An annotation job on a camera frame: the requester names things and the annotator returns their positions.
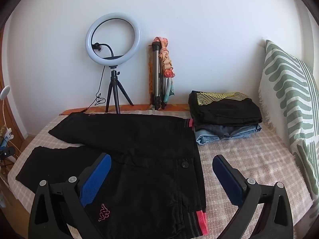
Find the small black tripod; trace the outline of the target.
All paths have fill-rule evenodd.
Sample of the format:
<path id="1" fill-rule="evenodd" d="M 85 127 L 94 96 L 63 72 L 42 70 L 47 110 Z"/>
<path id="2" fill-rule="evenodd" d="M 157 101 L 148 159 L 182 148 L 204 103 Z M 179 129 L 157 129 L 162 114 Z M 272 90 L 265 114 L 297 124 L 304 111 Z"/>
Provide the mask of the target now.
<path id="1" fill-rule="evenodd" d="M 111 69 L 111 77 L 110 77 L 110 83 L 109 83 L 109 88 L 108 88 L 108 95 L 106 99 L 106 106 L 105 106 L 105 113 L 108 113 L 109 111 L 109 106 L 110 106 L 110 99 L 111 95 L 113 94 L 114 96 L 114 103 L 115 103 L 115 111 L 117 114 L 120 114 L 120 104 L 119 104 L 119 97 L 118 97 L 118 90 L 122 92 L 128 103 L 133 106 L 132 100 L 129 98 L 127 92 L 125 91 L 123 85 L 121 82 L 118 80 L 118 75 L 119 72 L 117 72 L 117 66 L 110 66 Z"/>

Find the black track pants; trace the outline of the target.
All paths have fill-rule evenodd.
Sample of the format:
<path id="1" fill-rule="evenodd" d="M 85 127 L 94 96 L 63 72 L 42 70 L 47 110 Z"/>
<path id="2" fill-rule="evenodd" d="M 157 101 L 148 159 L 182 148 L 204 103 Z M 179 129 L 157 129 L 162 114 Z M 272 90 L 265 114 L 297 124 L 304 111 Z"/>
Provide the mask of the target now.
<path id="1" fill-rule="evenodd" d="M 195 238 L 208 233 L 200 154 L 188 119 L 140 114 L 72 113 L 50 130 L 68 144 L 32 150 L 16 180 L 80 175 L 106 153 L 111 168 L 85 206 L 104 238 Z"/>

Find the white clip lamp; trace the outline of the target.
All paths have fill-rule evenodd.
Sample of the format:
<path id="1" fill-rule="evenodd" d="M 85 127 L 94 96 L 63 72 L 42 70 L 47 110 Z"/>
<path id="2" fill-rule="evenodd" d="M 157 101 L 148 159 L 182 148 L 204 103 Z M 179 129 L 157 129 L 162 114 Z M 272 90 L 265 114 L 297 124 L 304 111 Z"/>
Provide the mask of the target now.
<path id="1" fill-rule="evenodd" d="M 6 106 L 5 100 L 7 96 L 9 95 L 10 90 L 11 90 L 11 87 L 9 85 L 4 86 L 1 90 L 2 118 L 3 118 L 1 137 L 3 138 L 4 141 L 10 141 L 11 139 L 14 138 L 14 136 L 12 135 L 12 129 L 8 127 L 6 112 L 5 112 L 5 106 Z"/>

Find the orange bed sheet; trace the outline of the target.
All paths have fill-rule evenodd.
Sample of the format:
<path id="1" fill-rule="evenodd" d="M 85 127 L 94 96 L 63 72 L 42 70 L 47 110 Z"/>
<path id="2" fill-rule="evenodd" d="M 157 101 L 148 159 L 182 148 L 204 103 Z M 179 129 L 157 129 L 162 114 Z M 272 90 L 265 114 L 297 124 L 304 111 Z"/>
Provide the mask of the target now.
<path id="1" fill-rule="evenodd" d="M 85 108 L 78 108 L 78 109 L 69 109 L 65 110 L 64 112 L 61 113 L 61 116 L 68 116 L 71 113 L 74 112 L 82 112 L 84 111 Z M 140 104 L 140 105 L 121 105 L 120 106 L 120 111 L 147 111 L 151 110 L 151 106 L 148 104 Z M 181 111 L 181 112 L 186 112 L 189 111 L 189 105 L 188 104 L 168 104 L 164 109 L 160 109 L 160 111 Z M 90 107 L 86 113 L 104 113 L 105 112 L 105 106 L 94 106 Z"/>

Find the pink checked bed blanket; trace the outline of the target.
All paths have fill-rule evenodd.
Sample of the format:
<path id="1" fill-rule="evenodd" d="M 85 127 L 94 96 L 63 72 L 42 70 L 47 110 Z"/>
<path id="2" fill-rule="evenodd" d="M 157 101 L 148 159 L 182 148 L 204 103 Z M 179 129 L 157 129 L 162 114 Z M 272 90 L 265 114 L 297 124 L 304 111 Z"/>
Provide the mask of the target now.
<path id="1" fill-rule="evenodd" d="M 35 147 L 67 148 L 68 144 L 51 136 L 48 131 L 67 116 L 57 116 L 42 129 L 18 157 L 8 174 L 13 195 L 30 213 L 35 194 L 16 180 L 25 161 Z M 215 155 L 222 154 L 244 177 L 252 177 L 259 184 L 274 185 L 282 182 L 286 188 L 293 225 L 311 208 L 312 199 L 295 159 L 282 140 L 266 124 L 262 131 L 249 138 L 230 139 L 198 146 L 206 188 L 207 221 L 209 234 L 199 238 L 217 238 L 236 211 L 212 169 Z"/>

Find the green white leaf pillow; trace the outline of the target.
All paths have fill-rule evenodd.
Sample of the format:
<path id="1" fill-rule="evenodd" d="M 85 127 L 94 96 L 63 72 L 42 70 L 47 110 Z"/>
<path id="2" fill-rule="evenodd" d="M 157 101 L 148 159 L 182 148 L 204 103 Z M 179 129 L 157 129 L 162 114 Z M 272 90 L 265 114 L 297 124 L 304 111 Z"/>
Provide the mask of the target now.
<path id="1" fill-rule="evenodd" d="M 318 199 L 318 88 L 310 67 L 271 40 L 259 87 L 268 123 L 290 148 L 311 197 Z"/>

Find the black yellow folded garment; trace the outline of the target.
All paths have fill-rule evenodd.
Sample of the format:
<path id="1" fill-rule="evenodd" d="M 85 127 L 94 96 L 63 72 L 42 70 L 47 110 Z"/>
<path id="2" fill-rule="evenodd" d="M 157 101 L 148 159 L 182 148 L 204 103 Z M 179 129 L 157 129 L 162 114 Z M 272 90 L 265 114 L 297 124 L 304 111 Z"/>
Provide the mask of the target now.
<path id="1" fill-rule="evenodd" d="M 249 126 L 262 122 L 260 108 L 240 92 L 192 91 L 188 104 L 196 125 Z"/>

